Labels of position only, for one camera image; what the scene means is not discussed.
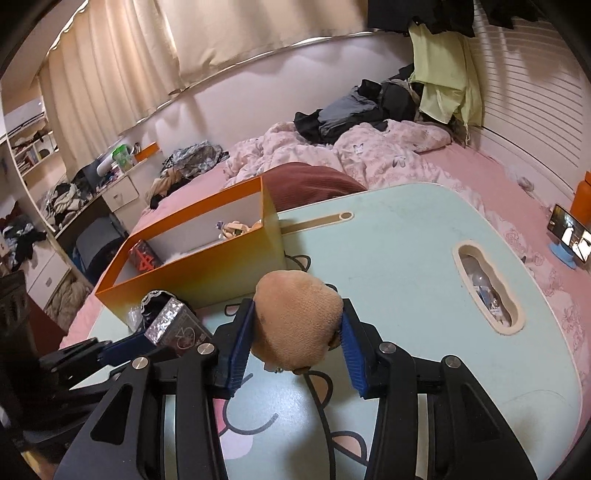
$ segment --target beige curtain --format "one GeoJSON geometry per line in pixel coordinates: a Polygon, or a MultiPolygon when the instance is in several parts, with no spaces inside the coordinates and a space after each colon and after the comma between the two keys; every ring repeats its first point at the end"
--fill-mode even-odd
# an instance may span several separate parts
{"type": "Polygon", "coordinates": [[[367,0],[157,0],[186,83],[314,37],[365,30],[367,0]]]}
{"type": "Polygon", "coordinates": [[[91,0],[39,78],[68,177],[184,87],[153,0],[91,0]]]}

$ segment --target smartphone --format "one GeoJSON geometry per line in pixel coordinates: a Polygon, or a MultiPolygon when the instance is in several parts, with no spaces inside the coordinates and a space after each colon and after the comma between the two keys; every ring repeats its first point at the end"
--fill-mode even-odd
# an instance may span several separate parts
{"type": "Polygon", "coordinates": [[[591,233],[560,205],[554,207],[548,230],[562,242],[567,250],[585,263],[591,255],[591,233]]]}

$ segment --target slatted panel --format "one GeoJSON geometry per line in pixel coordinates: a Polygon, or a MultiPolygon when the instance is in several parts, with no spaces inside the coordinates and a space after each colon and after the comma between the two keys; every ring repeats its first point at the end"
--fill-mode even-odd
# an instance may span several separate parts
{"type": "Polygon", "coordinates": [[[583,176],[582,74],[546,21],[489,25],[476,5],[471,50],[485,102],[484,126],[528,152],[571,188],[583,176]]]}

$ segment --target metal screw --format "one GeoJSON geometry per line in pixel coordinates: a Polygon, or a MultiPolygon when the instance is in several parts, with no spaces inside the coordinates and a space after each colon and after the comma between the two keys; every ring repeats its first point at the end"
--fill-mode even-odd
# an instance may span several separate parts
{"type": "Polygon", "coordinates": [[[458,357],[450,355],[445,359],[445,364],[449,368],[460,368],[462,366],[462,361],[458,357]]]}
{"type": "Polygon", "coordinates": [[[213,353],[216,348],[211,343],[202,343],[197,347],[197,351],[200,355],[209,355],[213,353]]]}
{"type": "Polygon", "coordinates": [[[396,351],[396,345],[392,342],[382,342],[379,344],[379,351],[382,353],[394,353],[396,351]]]}
{"type": "Polygon", "coordinates": [[[148,366],[148,359],[144,356],[140,356],[134,360],[131,364],[136,370],[142,370],[143,368],[148,366]]]}

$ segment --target light green table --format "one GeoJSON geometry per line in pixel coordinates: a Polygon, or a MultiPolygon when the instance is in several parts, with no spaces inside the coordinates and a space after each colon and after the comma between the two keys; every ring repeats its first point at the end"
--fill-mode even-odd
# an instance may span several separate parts
{"type": "MultiPolygon", "coordinates": [[[[462,358],[513,428],[538,477],[548,478],[574,439],[580,383],[552,311],[509,246],[455,192],[434,184],[351,195],[280,218],[300,223],[342,212],[354,218],[285,235],[286,253],[308,256],[309,272],[350,298],[360,319],[373,323],[385,340],[422,358],[462,358]],[[496,333],[461,282],[452,252],[465,240],[485,250],[521,303],[526,324],[519,333],[496,333]]],[[[225,310],[220,304],[199,315],[213,331],[232,320],[225,310]]],[[[126,334],[105,309],[90,335],[126,334]]],[[[247,382],[229,403],[216,404],[226,422],[220,429],[230,479],[328,480],[331,471],[337,480],[363,478],[378,403],[361,400],[350,386],[340,349],[314,370],[306,377],[273,374],[251,356],[247,382]]],[[[425,411],[420,398],[417,474],[423,478],[425,411]]],[[[171,470],[167,476],[174,478],[171,470]]]]}

